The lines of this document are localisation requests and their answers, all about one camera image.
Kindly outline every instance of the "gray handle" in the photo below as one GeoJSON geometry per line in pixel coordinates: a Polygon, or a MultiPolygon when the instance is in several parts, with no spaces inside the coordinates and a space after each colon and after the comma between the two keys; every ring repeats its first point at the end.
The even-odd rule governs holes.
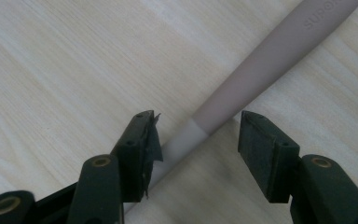
{"type": "Polygon", "coordinates": [[[318,46],[358,7],[358,0],[304,0],[193,115],[216,131],[318,46]]]}

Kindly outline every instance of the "wooden table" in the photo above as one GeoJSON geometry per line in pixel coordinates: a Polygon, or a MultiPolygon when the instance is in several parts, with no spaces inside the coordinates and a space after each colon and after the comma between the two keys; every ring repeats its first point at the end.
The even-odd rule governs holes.
{"type": "MultiPolygon", "coordinates": [[[[166,142],[299,2],[0,1],[0,193],[39,200],[77,181],[147,109],[166,142]]],[[[246,109],[358,185],[358,9],[246,109]]],[[[233,119],[126,223],[291,223],[241,160],[238,132],[233,119]]]]}

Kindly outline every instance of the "light wood surface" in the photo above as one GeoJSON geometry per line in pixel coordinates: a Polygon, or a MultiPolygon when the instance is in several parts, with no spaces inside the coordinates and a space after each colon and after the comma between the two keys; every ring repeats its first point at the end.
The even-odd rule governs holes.
{"type": "MultiPolygon", "coordinates": [[[[299,2],[0,1],[0,193],[39,200],[72,184],[147,109],[166,142],[299,2]]],[[[358,9],[246,109],[358,185],[358,9]]],[[[126,223],[291,223],[241,160],[238,132],[233,119],[126,223]]]]}

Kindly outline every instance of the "wood grain surface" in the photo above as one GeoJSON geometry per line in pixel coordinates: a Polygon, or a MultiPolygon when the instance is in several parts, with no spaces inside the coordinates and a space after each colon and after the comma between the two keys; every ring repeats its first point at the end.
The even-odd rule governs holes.
{"type": "MultiPolygon", "coordinates": [[[[77,181],[138,112],[166,142],[299,0],[0,0],[0,193],[37,200],[77,181]]],[[[358,8],[260,95],[263,114],[358,185],[358,8]]],[[[291,223],[237,152],[233,119],[126,223],[291,223]]]]}

